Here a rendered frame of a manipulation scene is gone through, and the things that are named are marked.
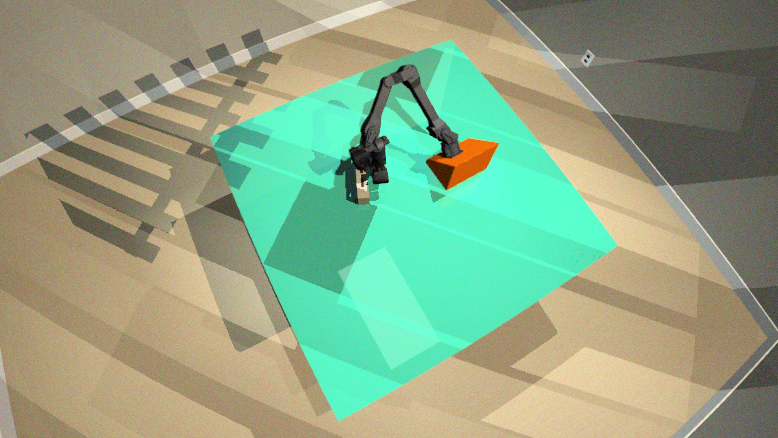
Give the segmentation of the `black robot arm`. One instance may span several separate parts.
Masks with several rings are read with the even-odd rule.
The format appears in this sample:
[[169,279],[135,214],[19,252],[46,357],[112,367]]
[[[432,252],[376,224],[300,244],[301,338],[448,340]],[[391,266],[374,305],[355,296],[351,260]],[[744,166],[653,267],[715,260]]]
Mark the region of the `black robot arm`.
[[360,145],[348,150],[352,162],[359,171],[366,170],[367,166],[373,168],[370,160],[371,155],[379,158],[385,154],[385,146],[390,141],[385,135],[380,138],[377,137],[380,134],[381,117],[391,88],[399,83],[403,83],[409,88],[415,101],[418,103],[428,122],[428,126],[425,128],[429,132],[429,136],[441,142],[442,157],[452,159],[464,152],[460,149],[458,143],[459,134],[451,131],[448,125],[438,116],[422,88],[417,68],[412,64],[406,64],[400,66],[397,72],[381,78],[370,113],[360,127]]

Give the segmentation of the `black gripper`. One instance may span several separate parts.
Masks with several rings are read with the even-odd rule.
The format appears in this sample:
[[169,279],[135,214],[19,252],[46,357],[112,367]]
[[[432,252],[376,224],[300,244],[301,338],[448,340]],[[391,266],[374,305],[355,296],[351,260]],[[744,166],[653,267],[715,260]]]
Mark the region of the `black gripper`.
[[383,184],[389,182],[388,171],[386,165],[386,152],[382,157],[375,158],[371,155],[372,165],[375,169],[372,169],[372,181],[373,184]]

